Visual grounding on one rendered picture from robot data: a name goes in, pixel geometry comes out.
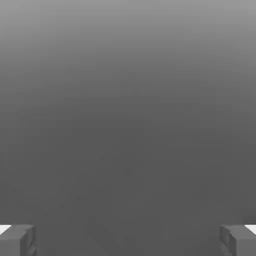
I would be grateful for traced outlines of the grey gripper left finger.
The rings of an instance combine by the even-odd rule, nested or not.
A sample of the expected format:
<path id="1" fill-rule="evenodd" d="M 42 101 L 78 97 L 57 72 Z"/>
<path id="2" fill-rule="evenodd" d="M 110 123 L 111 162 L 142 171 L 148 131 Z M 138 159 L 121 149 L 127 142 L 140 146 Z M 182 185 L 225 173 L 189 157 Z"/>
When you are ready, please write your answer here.
<path id="1" fill-rule="evenodd" d="M 36 226 L 0 224 L 0 256 L 37 256 Z"/>

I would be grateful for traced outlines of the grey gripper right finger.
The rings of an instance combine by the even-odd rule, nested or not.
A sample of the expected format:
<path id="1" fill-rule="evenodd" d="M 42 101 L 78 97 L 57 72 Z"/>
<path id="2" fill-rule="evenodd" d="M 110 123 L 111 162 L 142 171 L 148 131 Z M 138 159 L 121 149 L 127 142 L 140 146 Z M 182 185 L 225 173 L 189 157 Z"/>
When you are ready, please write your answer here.
<path id="1" fill-rule="evenodd" d="M 256 224 L 221 225 L 222 256 L 256 256 Z"/>

